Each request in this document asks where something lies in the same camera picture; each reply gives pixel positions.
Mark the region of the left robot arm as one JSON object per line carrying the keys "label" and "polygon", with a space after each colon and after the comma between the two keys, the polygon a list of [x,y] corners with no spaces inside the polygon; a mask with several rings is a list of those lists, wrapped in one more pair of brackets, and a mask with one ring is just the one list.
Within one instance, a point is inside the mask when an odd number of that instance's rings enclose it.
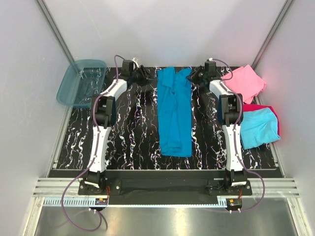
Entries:
{"label": "left robot arm", "polygon": [[150,79],[149,72],[136,58],[123,60],[120,72],[111,85],[92,99],[91,117],[93,142],[87,170],[82,175],[83,184],[93,193],[100,195],[106,190],[105,156],[110,131],[116,123],[116,100],[136,83],[145,86]]}

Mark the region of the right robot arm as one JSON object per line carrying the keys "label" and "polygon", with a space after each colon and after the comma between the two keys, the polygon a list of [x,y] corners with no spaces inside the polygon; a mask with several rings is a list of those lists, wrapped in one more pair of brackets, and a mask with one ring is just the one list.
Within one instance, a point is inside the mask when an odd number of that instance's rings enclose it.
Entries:
{"label": "right robot arm", "polygon": [[243,99],[241,94],[233,92],[224,83],[233,78],[233,72],[230,72],[230,77],[227,79],[219,78],[217,62],[229,68],[226,62],[210,58],[203,66],[199,66],[188,75],[187,79],[194,84],[207,87],[218,99],[217,117],[224,132],[227,159],[222,186],[227,194],[234,195],[247,184],[246,168],[241,161],[240,131],[243,120]]}

